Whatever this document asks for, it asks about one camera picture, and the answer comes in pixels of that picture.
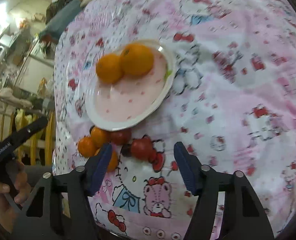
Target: hello kitty print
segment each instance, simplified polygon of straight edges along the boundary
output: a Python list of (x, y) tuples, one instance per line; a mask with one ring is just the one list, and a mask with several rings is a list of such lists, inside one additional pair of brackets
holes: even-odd
[[(96, 223), (128, 239), (181, 240), (197, 198), (173, 156), (243, 171), (275, 236), (296, 211), (296, 14), (287, 0), (93, 0), (63, 32), (55, 58), (55, 174), (84, 165), (76, 143), (93, 125), (85, 109), (97, 60), (154, 39), (172, 50), (175, 79), (161, 106), (132, 128), (153, 160), (118, 153), (89, 199)], [(211, 239), (225, 210), (218, 197)]]

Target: tablecloth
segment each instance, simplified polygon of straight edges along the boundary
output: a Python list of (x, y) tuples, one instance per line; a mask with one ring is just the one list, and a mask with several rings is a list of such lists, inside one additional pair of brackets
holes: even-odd
[[(173, 87), (132, 128), (149, 136), (161, 170), (119, 155), (89, 198), (97, 224), (131, 239), (183, 239), (196, 198), (173, 145), (201, 163), (246, 175), (277, 235), (296, 211), (296, 13), (287, 0), (93, 0), (61, 35), (55, 57), (55, 174), (84, 165), (76, 143), (93, 125), (85, 92), (104, 54), (138, 39), (176, 55)], [(211, 239), (219, 235), (219, 195)]]

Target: metal bolt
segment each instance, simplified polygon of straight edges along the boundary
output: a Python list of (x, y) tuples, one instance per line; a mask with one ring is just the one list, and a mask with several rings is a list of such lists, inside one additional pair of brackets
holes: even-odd
[(208, 165), (201, 165), (201, 170), (210, 171), (210, 167)]
[(78, 167), (75, 168), (75, 170), (76, 170), (77, 172), (83, 172), (84, 169), (85, 169), (84, 166), (78, 166)]
[(244, 176), (244, 173), (242, 171), (236, 171), (236, 176), (242, 178)]
[(50, 177), (51, 177), (51, 173), (49, 173), (49, 172), (46, 172), (46, 173), (43, 174), (44, 179), (48, 179)]

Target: human hand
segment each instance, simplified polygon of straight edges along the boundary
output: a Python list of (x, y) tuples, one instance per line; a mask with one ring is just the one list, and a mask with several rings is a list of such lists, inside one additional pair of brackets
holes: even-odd
[[(19, 163), (19, 172), (16, 176), (14, 187), (19, 192), (14, 201), (17, 204), (23, 205), (23, 203), (27, 200), (31, 192), (31, 186), (27, 183), (28, 176), (24, 172), (24, 165), (23, 163)], [(3, 184), (0, 182), (0, 224), (3, 228), (8, 231), (12, 232), (13, 223), (17, 216), (14, 209), (6, 200), (4, 194), (10, 192), (9, 185)]]

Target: large orange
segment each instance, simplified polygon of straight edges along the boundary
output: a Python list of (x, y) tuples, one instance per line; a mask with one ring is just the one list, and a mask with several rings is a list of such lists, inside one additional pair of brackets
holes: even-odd
[(90, 158), (96, 154), (97, 147), (89, 136), (85, 136), (78, 141), (78, 151), (83, 157)]
[(120, 55), (121, 69), (135, 77), (147, 74), (153, 67), (153, 60), (151, 49), (139, 43), (125, 46)]
[(107, 168), (107, 172), (114, 171), (118, 166), (118, 154), (115, 151), (112, 151), (111, 159)]
[(116, 83), (123, 76), (120, 67), (120, 56), (110, 53), (101, 57), (96, 64), (96, 73), (105, 83)]
[(101, 130), (98, 127), (92, 128), (90, 137), (94, 145), (98, 148), (102, 147), (104, 143), (107, 143), (110, 140), (109, 133), (105, 130)]

